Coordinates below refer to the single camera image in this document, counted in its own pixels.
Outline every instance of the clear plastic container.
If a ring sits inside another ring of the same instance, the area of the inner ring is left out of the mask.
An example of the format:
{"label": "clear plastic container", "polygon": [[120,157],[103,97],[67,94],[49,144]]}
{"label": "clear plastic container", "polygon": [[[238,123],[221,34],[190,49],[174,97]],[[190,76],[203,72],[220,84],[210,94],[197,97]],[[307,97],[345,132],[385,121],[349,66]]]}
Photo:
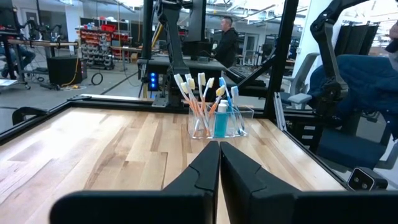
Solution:
{"label": "clear plastic container", "polygon": [[249,134],[248,120],[253,119],[254,111],[248,107],[241,107],[239,111],[228,107],[226,113],[214,112],[209,114],[211,106],[207,106],[206,125],[203,117],[195,113],[191,107],[188,118],[188,132],[193,139],[234,138]]}

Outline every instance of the red storage bin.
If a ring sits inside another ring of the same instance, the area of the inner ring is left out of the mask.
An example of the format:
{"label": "red storage bin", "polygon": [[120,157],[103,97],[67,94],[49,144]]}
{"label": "red storage bin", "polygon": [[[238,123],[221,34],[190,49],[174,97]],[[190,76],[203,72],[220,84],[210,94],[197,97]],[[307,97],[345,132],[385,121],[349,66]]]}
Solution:
{"label": "red storage bin", "polygon": [[101,30],[114,32],[116,30],[116,25],[102,24],[101,25]]}

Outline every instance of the person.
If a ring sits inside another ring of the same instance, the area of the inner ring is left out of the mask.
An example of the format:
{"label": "person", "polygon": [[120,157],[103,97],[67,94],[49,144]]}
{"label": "person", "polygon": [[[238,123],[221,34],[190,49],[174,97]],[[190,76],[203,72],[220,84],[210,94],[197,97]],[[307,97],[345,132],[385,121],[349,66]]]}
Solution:
{"label": "person", "polygon": [[[398,39],[398,24],[390,30],[390,38]],[[392,131],[394,140],[398,139],[398,53],[389,57],[368,55],[339,55],[337,64],[340,76],[348,85],[348,94],[336,108],[334,121],[343,124],[354,111],[380,112]],[[312,108],[326,82],[323,66],[318,67],[310,78],[308,102]]]}
{"label": "person", "polygon": [[[19,52],[20,52],[21,58],[22,58],[21,69],[25,69],[26,66],[28,64],[30,64],[33,61],[33,59],[35,59],[36,54],[28,51],[26,48],[23,48],[23,47],[19,47]],[[0,47],[0,55],[5,55],[5,54],[6,54],[6,51],[4,50],[4,47]],[[10,56],[11,56],[11,61],[14,64],[17,60],[17,55],[16,55],[14,49],[10,49]],[[8,76],[8,65],[7,64],[4,65],[4,68],[1,71],[1,76],[3,78],[7,78],[7,76]]]}
{"label": "person", "polygon": [[235,61],[236,51],[238,51],[238,33],[232,27],[232,18],[225,16],[221,20],[221,30],[223,35],[217,48],[214,50],[215,59],[229,68]]}

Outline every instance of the concrete floor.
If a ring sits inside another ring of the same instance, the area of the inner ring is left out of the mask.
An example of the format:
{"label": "concrete floor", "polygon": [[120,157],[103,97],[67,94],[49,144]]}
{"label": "concrete floor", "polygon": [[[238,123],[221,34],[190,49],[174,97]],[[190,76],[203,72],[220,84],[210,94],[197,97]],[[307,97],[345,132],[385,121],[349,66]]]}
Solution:
{"label": "concrete floor", "polygon": [[[31,66],[28,66],[28,69],[31,67],[46,67],[47,62],[44,57],[44,51],[40,48],[35,48],[36,59],[31,63]],[[69,52],[66,50],[61,50],[56,52],[58,55],[68,55]],[[116,84],[126,78],[126,76],[131,75],[137,71],[137,65],[127,63],[127,71],[121,72],[122,63],[116,62],[116,66],[114,70],[88,70],[88,78],[83,80],[81,83],[81,89],[79,90],[48,90],[46,88],[42,88],[39,86],[39,83],[34,78],[27,78],[27,81],[31,85],[30,90],[26,90],[23,85],[14,85],[7,88],[0,87],[0,116],[2,119],[0,120],[0,133],[4,130],[12,127],[11,115],[13,112],[12,108],[18,108],[21,106],[33,106],[37,108],[50,109],[53,108],[60,103],[65,102],[67,98],[70,98],[75,95],[80,95],[83,93],[88,94],[102,94],[106,92],[108,89],[113,88]],[[4,63],[0,62],[0,68],[3,68]],[[104,76],[104,80],[102,84],[98,86],[94,86],[91,84],[91,77],[94,73],[101,72]],[[41,77],[45,78],[45,82],[48,80],[48,77],[42,75]],[[114,95],[114,96],[135,96],[137,97],[139,94],[141,83],[137,79],[137,75],[134,75],[129,80],[122,82],[117,87],[108,91],[106,95]],[[282,88],[285,90],[289,89],[288,83],[283,83]],[[240,105],[249,105],[255,108],[263,108],[265,104],[265,100],[259,100],[254,97],[245,97],[241,96],[239,98]],[[362,120],[359,124],[357,136],[361,136],[363,138],[379,141],[382,131],[384,130],[386,123],[384,120],[380,119],[377,123],[369,123],[366,120]],[[327,164],[330,167],[336,170],[341,170],[338,164],[327,161]],[[382,174],[384,177],[387,177],[391,183],[390,189],[398,189],[398,163],[394,166],[392,170],[377,170],[376,172]],[[336,171],[337,174],[342,176],[344,179],[348,179],[350,172],[339,172]]]}

